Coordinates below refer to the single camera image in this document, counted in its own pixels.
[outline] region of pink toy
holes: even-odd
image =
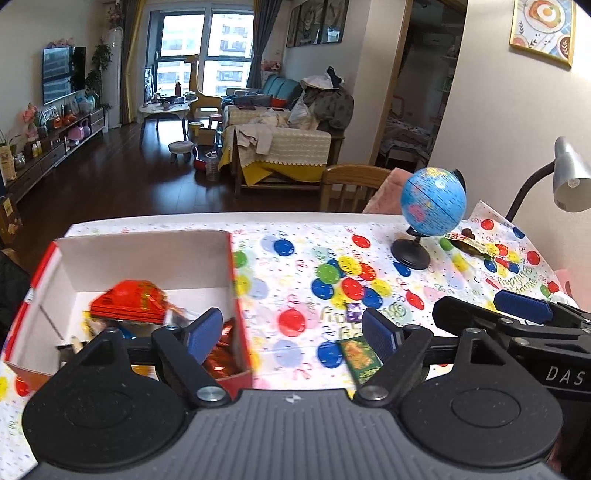
[[[77,142],[84,140],[84,129],[79,125],[68,130],[68,140]]]

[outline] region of plastic bag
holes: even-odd
[[[291,115],[287,119],[287,125],[290,128],[299,130],[309,130],[312,125],[312,114],[306,106],[302,97],[300,97],[294,107],[291,109]]]
[[[300,85],[302,85],[304,89],[306,89],[306,87],[314,87],[320,90],[334,89],[332,80],[330,79],[330,75],[328,73],[323,73],[322,75],[311,75],[309,77],[303,78],[300,81]]]

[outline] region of lamp shade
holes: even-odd
[[[565,137],[554,143],[554,202],[565,212],[591,208],[591,168]]]

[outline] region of lamp arm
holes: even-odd
[[[517,210],[519,210],[519,207],[521,206],[521,202],[523,202],[523,199],[527,195],[527,192],[529,192],[531,190],[531,188],[536,183],[538,183],[541,179],[543,179],[544,177],[547,177],[548,175],[550,175],[553,172],[554,172],[554,161],[548,163],[547,165],[544,165],[538,171],[535,171],[531,175],[531,177],[529,177],[525,181],[523,186],[519,189],[519,192],[517,192],[517,196],[515,197],[515,200],[513,200],[513,204],[511,205],[511,208],[509,209],[509,212],[507,213],[507,215],[505,215],[505,218],[507,220],[509,220],[510,222],[512,222],[513,218],[515,218],[515,215],[517,214]]]

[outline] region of drawer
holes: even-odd
[[[104,119],[105,117],[105,113],[103,111],[103,109],[101,108],[100,110],[97,110],[96,112],[92,112],[90,114],[90,123],[93,124],[97,121],[99,121],[101,118]]]
[[[101,129],[102,129],[104,126],[105,126],[105,117],[104,117],[104,116],[102,116],[102,117],[100,117],[100,120],[96,121],[95,123],[93,123],[93,124],[90,126],[90,131],[91,131],[92,133],[96,133],[96,132],[98,132],[99,130],[101,130]]]
[[[66,145],[61,143],[59,147],[50,151],[45,157],[39,162],[41,164],[41,170],[45,173],[47,170],[51,170],[52,166],[56,164],[64,155],[66,155]]]
[[[10,185],[8,191],[12,194],[16,202],[18,202],[23,195],[28,192],[33,185],[35,185],[43,176],[41,165],[36,164],[24,173],[21,177],[16,179],[12,185]]]

